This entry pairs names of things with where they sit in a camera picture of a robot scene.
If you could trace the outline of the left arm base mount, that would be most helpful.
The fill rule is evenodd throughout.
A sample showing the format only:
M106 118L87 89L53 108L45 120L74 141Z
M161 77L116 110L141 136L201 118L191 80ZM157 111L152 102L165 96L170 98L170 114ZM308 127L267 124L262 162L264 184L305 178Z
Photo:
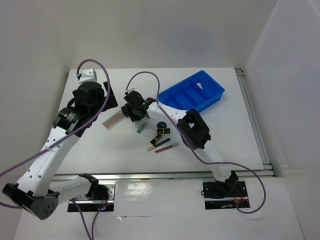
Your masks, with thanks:
M103 181L101 183L104 187L97 192L94 197L86 197L80 195L72 200L79 206L80 210L84 213L96 213L98 210L101 212L113 212L116 183L112 181Z

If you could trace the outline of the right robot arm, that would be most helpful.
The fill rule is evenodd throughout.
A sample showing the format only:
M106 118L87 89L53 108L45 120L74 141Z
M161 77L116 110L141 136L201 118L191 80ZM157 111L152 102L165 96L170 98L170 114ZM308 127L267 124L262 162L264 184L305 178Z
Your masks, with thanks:
M192 108L187 111L175 109L156 102L154 98L143 99L135 90L126 91L126 104L121 108L133 122L143 118L168 120L169 126L177 130L185 148L189 148L210 167L215 183L203 190L208 198L222 199L236 189L238 176L223 164L223 158L211 141L210 129L199 112Z

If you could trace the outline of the dark green labelled round puff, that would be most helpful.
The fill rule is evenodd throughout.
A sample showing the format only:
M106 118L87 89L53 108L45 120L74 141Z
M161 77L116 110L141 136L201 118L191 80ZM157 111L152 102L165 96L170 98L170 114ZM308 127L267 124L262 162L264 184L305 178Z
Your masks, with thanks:
M157 123L157 128L158 129L166 129L167 128L167 124L164 121L159 121Z

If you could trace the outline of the beige makeup sponge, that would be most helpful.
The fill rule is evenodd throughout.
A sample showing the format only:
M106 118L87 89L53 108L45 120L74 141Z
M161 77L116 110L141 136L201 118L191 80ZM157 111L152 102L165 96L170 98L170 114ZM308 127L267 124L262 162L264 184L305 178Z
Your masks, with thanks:
M197 85L200 89L203 89L203 86L202 86L202 84L201 84L200 82L198 82L196 85Z

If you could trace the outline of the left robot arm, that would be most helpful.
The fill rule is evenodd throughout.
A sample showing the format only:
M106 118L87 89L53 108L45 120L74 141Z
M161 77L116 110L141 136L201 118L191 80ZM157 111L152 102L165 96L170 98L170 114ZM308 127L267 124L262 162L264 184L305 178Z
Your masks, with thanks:
M73 198L84 196L88 200L106 197L108 189L88 173L72 180L53 183L61 163L80 140L81 136L101 112L117 107L109 82L95 80L82 82L72 92L73 98L58 112L42 150L26 173L16 182L7 183L2 192L13 203L40 220L50 217L57 206Z

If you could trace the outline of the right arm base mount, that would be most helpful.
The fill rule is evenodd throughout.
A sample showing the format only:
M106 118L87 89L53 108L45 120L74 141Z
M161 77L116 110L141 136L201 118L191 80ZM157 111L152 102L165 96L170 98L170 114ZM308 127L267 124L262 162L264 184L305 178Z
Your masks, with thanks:
M237 204L240 209L251 207L244 181L238 181L232 190L216 181L203 182L202 187L200 194L206 210L235 209Z

